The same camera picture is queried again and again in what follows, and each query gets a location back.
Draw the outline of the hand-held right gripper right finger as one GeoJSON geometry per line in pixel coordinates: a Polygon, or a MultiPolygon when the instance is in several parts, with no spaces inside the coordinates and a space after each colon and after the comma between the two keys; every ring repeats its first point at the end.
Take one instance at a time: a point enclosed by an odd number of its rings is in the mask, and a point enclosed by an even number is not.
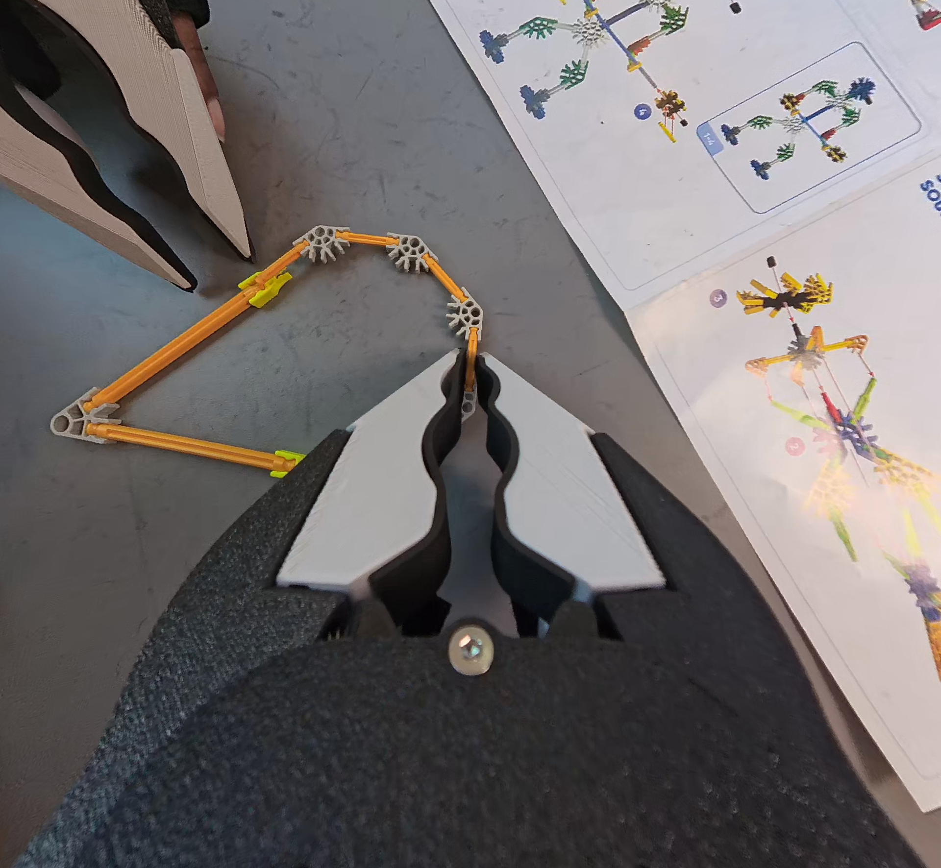
{"type": "Polygon", "coordinates": [[[570,600],[666,580],[578,417],[488,354],[476,361],[487,450],[500,469],[491,559],[522,637],[570,600]]]}

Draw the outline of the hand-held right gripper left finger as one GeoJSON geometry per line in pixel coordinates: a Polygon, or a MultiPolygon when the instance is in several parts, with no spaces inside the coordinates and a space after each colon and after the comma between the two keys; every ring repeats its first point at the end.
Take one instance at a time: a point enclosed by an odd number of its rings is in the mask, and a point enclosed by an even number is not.
{"type": "Polygon", "coordinates": [[[441,632],[451,564],[441,462],[461,435],[465,363],[453,350],[347,428],[278,587],[375,599],[404,635],[441,632]]]}

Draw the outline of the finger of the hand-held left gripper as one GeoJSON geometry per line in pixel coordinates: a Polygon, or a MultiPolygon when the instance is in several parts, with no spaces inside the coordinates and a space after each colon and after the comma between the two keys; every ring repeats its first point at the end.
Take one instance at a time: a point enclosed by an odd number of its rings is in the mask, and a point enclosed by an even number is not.
{"type": "Polygon", "coordinates": [[[129,119],[171,156],[194,203],[253,260],[241,201],[182,47],[170,47],[139,0],[27,1],[88,45],[114,78],[129,119]]]}
{"type": "Polygon", "coordinates": [[[57,112],[1,76],[1,178],[23,198],[180,289],[197,280],[150,222],[106,185],[57,112]]]}

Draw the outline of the long yellow rod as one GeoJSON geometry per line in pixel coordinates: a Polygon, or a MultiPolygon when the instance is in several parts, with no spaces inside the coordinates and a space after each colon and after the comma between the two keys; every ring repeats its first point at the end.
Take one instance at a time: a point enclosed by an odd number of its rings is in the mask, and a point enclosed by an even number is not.
{"type": "Polygon", "coordinates": [[[275,464],[271,462],[274,453],[270,452],[252,451],[245,448],[237,448],[173,434],[146,431],[122,425],[105,426],[103,424],[97,424],[91,425],[88,429],[92,434],[113,440],[114,442],[129,443],[163,451],[180,452],[222,462],[233,462],[269,472],[275,467],[275,464]]]}
{"type": "Polygon", "coordinates": [[[102,404],[118,404],[120,400],[150,380],[158,372],[170,366],[180,357],[194,349],[206,338],[218,332],[222,327],[248,310],[249,304],[240,291],[224,305],[197,322],[170,343],[148,357],[114,381],[110,386],[99,391],[85,404],[88,411],[102,404]]]}

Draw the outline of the grey wedge connector piece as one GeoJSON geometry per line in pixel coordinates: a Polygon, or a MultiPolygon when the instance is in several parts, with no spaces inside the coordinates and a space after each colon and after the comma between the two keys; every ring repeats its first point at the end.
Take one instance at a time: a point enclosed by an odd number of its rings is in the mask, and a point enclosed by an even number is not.
{"type": "Polygon", "coordinates": [[[88,429],[91,425],[103,424],[105,426],[120,426],[120,419],[111,419],[110,416],[120,409],[119,404],[102,404],[88,411],[85,404],[89,402],[100,388],[93,387],[83,394],[74,403],[70,404],[50,421],[50,431],[54,435],[69,437],[95,444],[113,443],[113,440],[94,435],[88,429]]]}

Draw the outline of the person's left hand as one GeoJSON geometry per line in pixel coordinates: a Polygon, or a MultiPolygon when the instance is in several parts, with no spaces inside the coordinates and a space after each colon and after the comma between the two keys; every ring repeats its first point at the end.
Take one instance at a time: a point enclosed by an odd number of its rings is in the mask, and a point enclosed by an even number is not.
{"type": "Polygon", "coordinates": [[[218,87],[202,47],[194,18],[186,12],[172,12],[172,23],[182,49],[190,59],[210,119],[220,143],[226,139],[226,125],[219,102],[218,87]]]}

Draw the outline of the white building instruction sheet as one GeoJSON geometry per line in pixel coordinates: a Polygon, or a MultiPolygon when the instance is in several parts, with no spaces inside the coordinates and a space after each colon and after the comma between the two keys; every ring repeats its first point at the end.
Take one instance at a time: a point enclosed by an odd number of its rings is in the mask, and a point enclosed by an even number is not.
{"type": "Polygon", "coordinates": [[[940,1],[430,2],[938,809],[940,1]]]}

